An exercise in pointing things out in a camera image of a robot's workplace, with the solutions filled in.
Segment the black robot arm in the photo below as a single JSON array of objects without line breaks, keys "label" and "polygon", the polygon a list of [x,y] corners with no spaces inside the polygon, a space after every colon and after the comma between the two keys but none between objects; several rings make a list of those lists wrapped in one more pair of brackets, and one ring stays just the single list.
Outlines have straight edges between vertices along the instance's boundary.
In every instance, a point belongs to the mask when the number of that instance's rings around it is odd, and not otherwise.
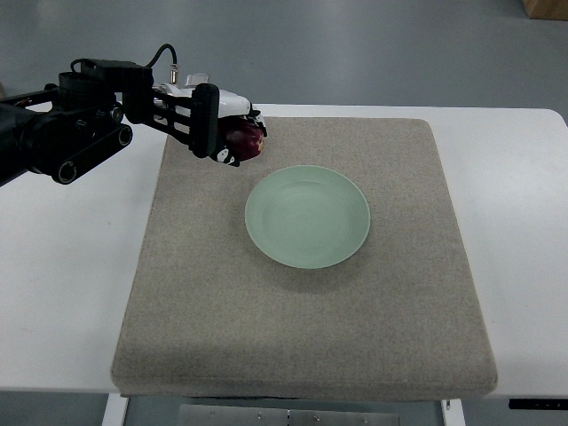
[{"label": "black robot arm", "polygon": [[217,147],[219,89],[175,97],[154,87],[151,65],[76,59],[56,84],[1,101],[1,182],[26,172],[68,185],[128,146],[134,124],[171,135],[198,158]]}]

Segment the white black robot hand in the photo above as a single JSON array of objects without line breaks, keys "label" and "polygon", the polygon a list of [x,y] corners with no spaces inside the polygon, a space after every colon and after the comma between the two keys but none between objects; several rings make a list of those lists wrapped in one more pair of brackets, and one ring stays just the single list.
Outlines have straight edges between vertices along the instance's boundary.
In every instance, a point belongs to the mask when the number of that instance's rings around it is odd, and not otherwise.
[{"label": "white black robot hand", "polygon": [[[156,90],[172,98],[189,99],[194,98],[196,87],[178,88],[171,83],[162,83],[154,86]],[[217,145],[209,156],[213,161],[223,163],[232,167],[239,167],[242,162],[237,161],[218,134],[218,124],[221,119],[226,117],[236,117],[248,120],[263,129],[267,137],[267,129],[264,117],[259,109],[256,108],[247,98],[237,95],[230,91],[219,90],[219,102],[217,109]]]}]

